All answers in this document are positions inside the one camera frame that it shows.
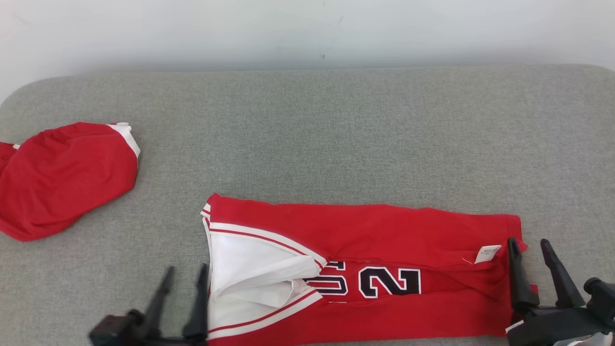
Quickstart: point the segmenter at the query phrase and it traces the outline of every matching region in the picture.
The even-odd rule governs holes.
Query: red stripe
[[[280,241],[277,241],[277,240],[275,240],[275,239],[270,239],[270,238],[267,238],[267,237],[264,237],[264,236],[260,236],[260,235],[253,235],[253,234],[251,234],[251,233],[244,233],[244,232],[238,232],[238,231],[216,230],[216,229],[213,229],[213,228],[212,228],[212,229],[210,229],[210,231],[212,231],[212,232],[220,232],[220,233],[232,233],[232,234],[236,234],[236,235],[253,236],[254,238],[259,238],[259,239],[263,239],[263,240],[266,240],[266,241],[270,241],[270,242],[272,242],[272,243],[276,243],[276,244],[278,244],[278,245],[282,245],[283,247],[286,247],[286,248],[288,248],[288,249],[291,249],[292,251],[295,251],[295,252],[298,252],[298,253],[300,253],[300,254],[302,254],[302,255],[307,256],[307,254],[304,254],[303,252],[301,252],[301,251],[299,251],[299,250],[295,249],[295,248],[294,248],[294,247],[292,247],[292,246],[286,245],[286,244],[284,244],[284,243],[281,243]],[[320,269],[322,270],[322,264],[320,264],[317,260],[314,260],[314,262],[316,262],[316,264],[317,264],[317,265],[320,267]]]
[[[249,321],[249,322],[238,323],[238,324],[232,324],[232,325],[230,325],[230,326],[224,326],[224,327],[213,328],[213,329],[212,329],[212,330],[210,330],[209,332],[210,332],[210,333],[212,333],[212,332],[215,332],[215,331],[220,331],[220,330],[222,330],[222,329],[230,329],[230,328],[242,327],[242,326],[246,326],[246,325],[248,325],[248,324],[252,324],[252,323],[256,323],[256,322],[260,322],[260,321],[266,320],[267,318],[269,318],[269,317],[271,317],[271,316],[273,316],[273,315],[275,315],[275,314],[277,314],[277,313],[280,313],[280,312],[282,312],[282,311],[284,311],[284,310],[286,310],[286,309],[290,308],[290,307],[291,307],[291,306],[293,306],[294,304],[297,304],[298,302],[301,302],[303,299],[305,299],[305,298],[307,298],[307,297],[309,297],[309,296],[311,296],[311,295],[313,295],[313,294],[315,294],[315,293],[316,293],[316,290],[314,290],[314,291],[312,291],[312,292],[310,292],[310,293],[306,294],[305,296],[301,297],[300,299],[297,299],[296,301],[292,302],[291,304],[286,305],[285,307],[281,308],[280,310],[276,310],[276,311],[274,311],[274,312],[272,312],[272,313],[270,313],[270,314],[268,314],[268,315],[266,315],[266,316],[263,316],[263,317],[261,317],[261,318],[258,318],[258,319],[256,319],[256,320]]]

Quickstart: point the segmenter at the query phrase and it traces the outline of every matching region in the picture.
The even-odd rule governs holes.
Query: clothing
[[[0,231],[19,241],[54,235],[131,190],[140,149],[130,131],[75,123],[0,143]]]
[[[506,241],[526,249],[517,216],[219,195],[201,214],[212,346],[503,336],[510,324]],[[347,293],[330,294],[344,280]]]

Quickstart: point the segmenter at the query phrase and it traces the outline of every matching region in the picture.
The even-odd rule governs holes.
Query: white background
[[[615,0],[0,0],[0,102],[92,71],[484,63],[615,70]]]

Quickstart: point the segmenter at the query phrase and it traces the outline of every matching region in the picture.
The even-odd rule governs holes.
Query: jersey number
[[[344,262],[329,262],[326,267],[345,271]],[[380,285],[389,293],[396,296],[421,293],[421,271],[418,269],[397,270],[397,277],[386,267],[365,267],[359,271],[359,291],[365,298],[378,298],[378,286],[374,285],[378,280]],[[342,275],[323,275],[316,278],[306,279],[311,286],[320,286],[316,291],[322,295],[345,296],[348,293],[346,278]]]

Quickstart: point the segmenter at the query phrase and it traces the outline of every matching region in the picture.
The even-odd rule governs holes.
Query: red jersey
[[[212,346],[504,336],[510,324],[517,216],[219,195],[202,215]]]

